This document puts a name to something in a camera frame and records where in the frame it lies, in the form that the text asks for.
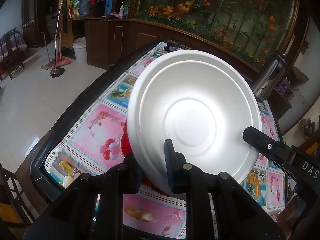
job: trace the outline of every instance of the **white foam bowl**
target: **white foam bowl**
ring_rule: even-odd
[[[244,78],[228,63],[197,50],[154,60],[130,96],[127,127],[133,154],[159,189],[170,194],[164,141],[204,172],[228,172],[241,183],[258,151],[243,140],[246,127],[262,130],[259,109]]]

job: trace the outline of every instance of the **shelf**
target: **shelf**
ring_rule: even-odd
[[[127,18],[113,18],[113,19],[105,19],[102,17],[87,17],[87,18],[76,18],[76,19],[68,19],[68,21],[127,21]]]

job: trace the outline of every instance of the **wooden cabinet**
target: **wooden cabinet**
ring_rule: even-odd
[[[257,71],[243,59],[193,34],[139,19],[86,19],[88,64],[108,69],[130,53],[155,40],[175,40],[191,49],[213,54],[232,65],[252,81]]]
[[[35,24],[31,23],[28,24],[27,26],[23,27],[23,34],[26,38],[26,44],[29,47],[38,47],[38,41],[37,41],[37,37],[36,37],[36,28],[35,28]]]
[[[128,55],[128,20],[86,20],[84,23],[88,64],[109,69]]]

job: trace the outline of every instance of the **white bucket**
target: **white bucket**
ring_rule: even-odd
[[[85,44],[85,37],[73,41],[73,48],[75,49],[76,61],[87,64],[87,49]]]

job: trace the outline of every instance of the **tablecloth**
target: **tablecloth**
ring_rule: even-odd
[[[114,81],[50,152],[45,161],[45,169],[63,187],[70,185],[82,172],[98,175],[123,162],[120,141],[130,91],[143,70],[154,59],[166,53],[165,45],[161,42]],[[263,132],[279,140],[267,100],[258,106]],[[106,142],[114,143],[113,147],[119,148],[116,148],[119,154],[104,156]],[[257,163],[241,186],[276,220],[285,207],[284,182],[284,173],[263,155],[259,155]],[[212,199],[211,210],[217,238]],[[186,202],[161,195],[142,185],[137,195],[124,195],[123,224],[160,236],[184,239]]]

